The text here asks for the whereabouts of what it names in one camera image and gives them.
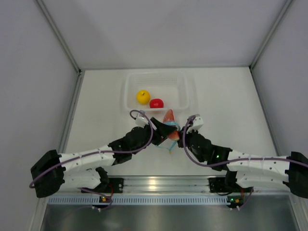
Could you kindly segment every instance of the yellow apple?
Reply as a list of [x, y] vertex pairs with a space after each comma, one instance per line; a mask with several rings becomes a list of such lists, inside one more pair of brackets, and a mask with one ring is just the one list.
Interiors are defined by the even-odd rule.
[[146, 90], [141, 90], [137, 93], [137, 101], [141, 104], [147, 104], [150, 99], [150, 94]]

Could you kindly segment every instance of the apple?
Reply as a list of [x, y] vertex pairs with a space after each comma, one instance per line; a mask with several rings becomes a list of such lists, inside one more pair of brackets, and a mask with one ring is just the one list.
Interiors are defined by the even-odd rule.
[[161, 99], [152, 99], [150, 101], [150, 108], [163, 108], [164, 102]]
[[150, 99], [151, 99], [151, 96], [149, 94], [148, 91], [146, 90], [140, 90], [138, 93], [137, 93], [137, 101], [141, 104], [147, 104]]

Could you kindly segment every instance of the blue object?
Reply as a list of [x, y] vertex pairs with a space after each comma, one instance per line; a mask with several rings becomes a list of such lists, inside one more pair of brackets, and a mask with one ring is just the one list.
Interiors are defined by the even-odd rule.
[[[179, 126], [179, 124], [176, 123], [176, 122], [174, 122], [174, 121], [165, 122], [164, 124], [170, 125], [170, 126], [176, 126], [177, 129], [178, 129], [178, 131], [181, 130], [181, 127]], [[177, 141], [174, 141], [170, 148], [165, 148], [165, 147], [161, 147], [161, 146], [158, 146], [158, 145], [156, 145], [156, 147], [167, 149], [167, 150], [169, 150], [169, 153], [171, 153], [172, 149], [174, 148], [174, 146], [175, 146], [176, 144], [177, 144]]]

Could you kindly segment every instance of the metal frame edge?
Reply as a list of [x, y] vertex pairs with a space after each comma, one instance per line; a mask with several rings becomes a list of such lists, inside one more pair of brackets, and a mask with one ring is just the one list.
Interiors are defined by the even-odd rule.
[[63, 132], [62, 132], [60, 145], [58, 147], [58, 152], [60, 152], [60, 153], [63, 153], [66, 150], [67, 141], [68, 141], [70, 130], [72, 128], [72, 123], [73, 123], [73, 119], [74, 119], [76, 106], [77, 106], [77, 102], [78, 102], [78, 99], [79, 99], [79, 94], [80, 94], [84, 75], [85, 75], [85, 71], [81, 70], [80, 74], [77, 77], [73, 96], [72, 96], [72, 99], [71, 99], [71, 102], [70, 102], [70, 105], [69, 105], [69, 109], [68, 109], [68, 114], [66, 116], [64, 129], [63, 129]]
[[265, 117], [265, 121], [266, 121], [267, 126], [268, 126], [269, 131], [270, 131], [269, 134], [270, 134], [271, 140], [273, 142], [275, 151], [276, 151], [278, 156], [282, 156], [281, 150], [280, 150], [280, 148], [279, 148], [279, 146], [277, 144], [278, 141], [277, 141], [277, 138], [276, 138], [276, 135], [275, 135], [272, 123], [270, 121], [269, 114], [268, 114], [266, 106], [265, 106], [265, 101], [264, 101], [264, 99], [262, 97], [262, 94], [260, 92], [260, 87], [258, 85], [257, 79], [254, 76], [253, 69], [250, 69], [250, 74], [251, 74], [252, 80], [253, 80], [255, 88], [256, 88], [256, 92], [257, 92], [257, 95], [258, 95], [258, 98], [259, 98], [259, 101], [260, 101], [260, 104], [261, 104], [261, 107], [262, 107], [262, 111], [263, 111], [263, 114], [264, 114], [264, 117]]
[[57, 40], [60, 43], [60, 46], [62, 47], [64, 53], [66, 54], [66, 56], [68, 57], [69, 61], [71, 62], [73, 68], [75, 69], [75, 71], [77, 73], [80, 73], [80, 68], [78, 67], [78, 64], [75, 60], [75, 58], [73, 57], [66, 41], [64, 40], [60, 30], [58, 29], [54, 19], [52, 18], [51, 14], [49, 13], [46, 4], [44, 3], [43, 0], [34, 0], [39, 11], [41, 11], [41, 13], [43, 14], [44, 18], [46, 19], [46, 22], [48, 23], [48, 25], [50, 26], [51, 30], [53, 31], [53, 34], [55, 35], [55, 37], [57, 38]]
[[282, 6], [281, 10], [279, 11], [274, 23], [270, 27], [269, 32], [265, 36], [263, 42], [261, 43], [260, 48], [258, 49], [258, 52], [256, 53], [255, 57], [253, 58], [250, 66], [249, 66], [251, 70], [255, 68], [256, 64], [258, 63], [258, 61], [261, 57], [261, 55], [263, 54], [263, 52], [267, 48], [269, 42], [272, 40], [272, 38], [275, 35], [278, 27], [282, 24], [284, 17], [289, 12], [289, 10], [292, 6], [292, 3], [294, 1], [295, 0], [285, 0], [284, 5]]
[[31, 221], [27, 229], [28, 231], [40, 230], [44, 220], [47, 204], [48, 204], [48, 198], [38, 199], [37, 207], [32, 215]]
[[308, 208], [304, 198], [290, 195], [290, 202], [300, 231], [308, 230]]

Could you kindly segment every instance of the white tabletop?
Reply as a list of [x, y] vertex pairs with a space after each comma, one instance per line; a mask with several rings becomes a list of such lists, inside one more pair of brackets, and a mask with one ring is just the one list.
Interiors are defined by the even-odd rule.
[[[175, 70], [186, 75], [191, 98], [189, 110], [175, 114], [181, 126], [189, 115], [199, 113], [205, 123], [199, 132], [213, 144], [259, 156], [276, 155], [248, 67]], [[122, 138], [135, 126], [123, 107], [124, 83], [127, 75], [145, 71], [163, 69], [85, 72], [67, 153], [104, 146]], [[162, 119], [163, 114], [149, 116]], [[222, 174], [195, 165], [177, 147], [169, 154], [150, 146], [128, 162], [104, 168], [110, 176]]]

